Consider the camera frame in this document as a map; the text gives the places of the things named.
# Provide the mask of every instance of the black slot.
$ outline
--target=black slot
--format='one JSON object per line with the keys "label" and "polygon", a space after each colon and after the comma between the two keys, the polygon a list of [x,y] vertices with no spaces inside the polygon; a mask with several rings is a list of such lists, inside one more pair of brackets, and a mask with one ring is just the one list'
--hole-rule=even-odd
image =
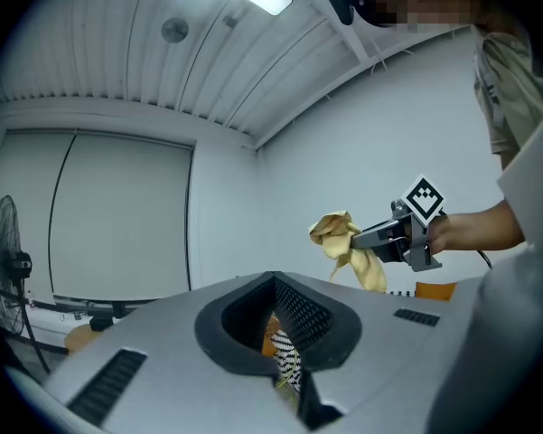
{"label": "black slot", "polygon": [[436,326],[437,322],[440,320],[439,316],[417,312],[416,310],[410,310],[409,308],[400,308],[396,311],[394,316],[403,318],[404,320],[408,320],[410,322],[428,326]]}
{"label": "black slot", "polygon": [[70,403],[69,410],[100,426],[146,359],[138,352],[120,350]]}

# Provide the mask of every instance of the striped cloth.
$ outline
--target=striped cloth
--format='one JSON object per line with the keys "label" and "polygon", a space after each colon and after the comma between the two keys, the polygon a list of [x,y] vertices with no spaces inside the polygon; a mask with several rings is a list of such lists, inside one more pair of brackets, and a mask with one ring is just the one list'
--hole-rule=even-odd
{"label": "striped cloth", "polygon": [[277,362],[281,377],[285,379],[291,373],[288,382],[297,392],[299,392],[299,380],[301,379],[301,357],[296,353],[293,344],[291,344],[291,341],[284,331],[277,331],[277,333],[272,335],[270,339],[277,349],[277,352],[275,352],[273,358]]}

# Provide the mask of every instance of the fan stand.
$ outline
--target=fan stand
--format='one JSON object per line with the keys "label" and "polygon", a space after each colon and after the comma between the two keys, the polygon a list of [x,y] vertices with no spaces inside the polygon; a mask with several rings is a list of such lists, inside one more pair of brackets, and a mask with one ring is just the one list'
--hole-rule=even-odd
{"label": "fan stand", "polygon": [[46,374],[50,374],[51,369],[48,367],[48,365],[46,364],[46,361],[44,360],[44,356],[42,355],[40,347],[38,347],[38,344],[36,343],[36,339],[34,338],[33,329],[30,326],[30,320],[28,319],[28,314],[26,312],[26,304],[24,303],[24,291],[22,287],[22,280],[14,279],[14,278],[11,278],[11,280],[13,281],[14,287],[16,288],[16,292],[18,293],[18,301],[20,303],[20,308],[22,312],[22,320],[24,321],[24,326],[26,326],[26,329],[28,330],[28,337],[30,337],[30,342],[33,345],[36,355],[38,355],[38,360],[40,360],[42,368],[44,369]]}

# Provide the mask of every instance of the corrugated ceiling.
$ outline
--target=corrugated ceiling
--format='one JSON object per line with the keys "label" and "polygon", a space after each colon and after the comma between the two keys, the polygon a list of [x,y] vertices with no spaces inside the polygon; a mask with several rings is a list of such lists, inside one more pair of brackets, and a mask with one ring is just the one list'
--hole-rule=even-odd
{"label": "corrugated ceiling", "polygon": [[[41,0],[0,60],[0,103],[122,99],[257,140],[379,60],[362,40],[369,62],[360,61],[332,17],[311,0],[277,17],[247,0]],[[170,18],[189,25],[182,42],[161,35]]]}

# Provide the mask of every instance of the vent grille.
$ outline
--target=vent grille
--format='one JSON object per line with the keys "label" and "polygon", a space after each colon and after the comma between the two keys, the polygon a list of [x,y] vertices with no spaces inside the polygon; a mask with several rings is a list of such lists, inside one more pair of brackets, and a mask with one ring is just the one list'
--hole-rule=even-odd
{"label": "vent grille", "polygon": [[100,426],[145,359],[138,352],[120,350],[70,403],[70,411]]}
{"label": "vent grille", "polygon": [[410,310],[409,308],[400,308],[394,316],[428,326],[435,326],[440,320],[439,316],[424,314],[422,312],[417,312],[416,310]]}
{"label": "vent grille", "polygon": [[276,280],[279,320],[286,317],[285,332],[299,352],[322,339],[333,325],[333,316],[325,308],[307,299],[284,281]]}

